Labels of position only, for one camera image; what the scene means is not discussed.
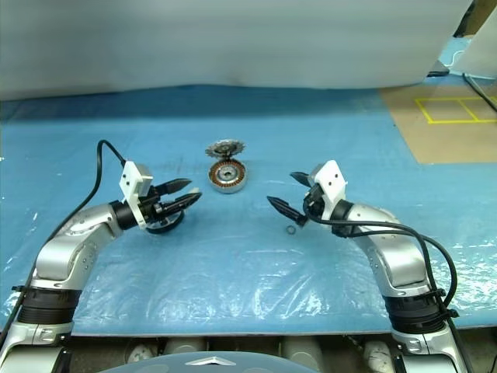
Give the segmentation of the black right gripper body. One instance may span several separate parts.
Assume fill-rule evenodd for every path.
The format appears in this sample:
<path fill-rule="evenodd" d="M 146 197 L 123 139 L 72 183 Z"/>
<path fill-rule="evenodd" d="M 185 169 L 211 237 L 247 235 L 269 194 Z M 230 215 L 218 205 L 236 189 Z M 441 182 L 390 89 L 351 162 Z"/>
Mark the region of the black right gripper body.
<path fill-rule="evenodd" d="M 322 220 L 322 214 L 325 209 L 323 200 L 324 192 L 318 183 L 315 183 L 304 195 L 303 210 L 305 226 L 309 221 L 319 222 Z"/>

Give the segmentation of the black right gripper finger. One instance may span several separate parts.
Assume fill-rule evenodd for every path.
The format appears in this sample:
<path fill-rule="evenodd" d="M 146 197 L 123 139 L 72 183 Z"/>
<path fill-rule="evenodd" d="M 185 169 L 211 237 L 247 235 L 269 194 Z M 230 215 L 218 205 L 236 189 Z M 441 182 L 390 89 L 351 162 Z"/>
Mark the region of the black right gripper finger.
<path fill-rule="evenodd" d="M 283 216 L 295 222 L 298 226 L 303 227 L 308 221 L 308 218 L 298 210 L 291 207 L 285 200 L 278 197 L 267 196 L 269 203 Z"/>
<path fill-rule="evenodd" d="M 293 179 L 295 179 L 299 184 L 304 185 L 305 187 L 313 187 L 315 184 L 314 180 L 307 173 L 292 172 L 290 176 Z"/>

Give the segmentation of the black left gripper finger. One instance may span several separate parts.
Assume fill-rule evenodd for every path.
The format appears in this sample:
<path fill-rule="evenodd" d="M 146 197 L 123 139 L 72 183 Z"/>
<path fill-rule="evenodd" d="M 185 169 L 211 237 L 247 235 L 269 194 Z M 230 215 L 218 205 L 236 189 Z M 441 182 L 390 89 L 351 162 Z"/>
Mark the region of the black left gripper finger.
<path fill-rule="evenodd" d="M 163 214 L 175 214 L 195 204 L 202 196 L 201 192 L 187 193 L 174 201 L 161 203 Z"/>
<path fill-rule="evenodd" d="M 186 187 L 190 183 L 191 183 L 190 179 L 178 178 L 178 179 L 170 180 L 168 182 L 157 185 L 156 191 L 159 195 L 173 194 L 173 193 L 180 191 L 181 189 L 183 189 L 184 187 Z"/>

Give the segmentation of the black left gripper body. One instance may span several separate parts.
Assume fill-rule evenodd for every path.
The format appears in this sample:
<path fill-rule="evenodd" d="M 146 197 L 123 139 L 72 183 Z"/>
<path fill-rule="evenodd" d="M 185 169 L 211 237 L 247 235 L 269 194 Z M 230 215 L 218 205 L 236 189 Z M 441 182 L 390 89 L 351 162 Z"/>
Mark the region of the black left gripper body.
<path fill-rule="evenodd" d="M 146 195 L 138 198 L 138 206 L 147 225 L 167 225 L 169 223 L 161 202 L 162 196 L 168 192 L 169 189 L 165 184 L 159 184 L 151 186 Z"/>

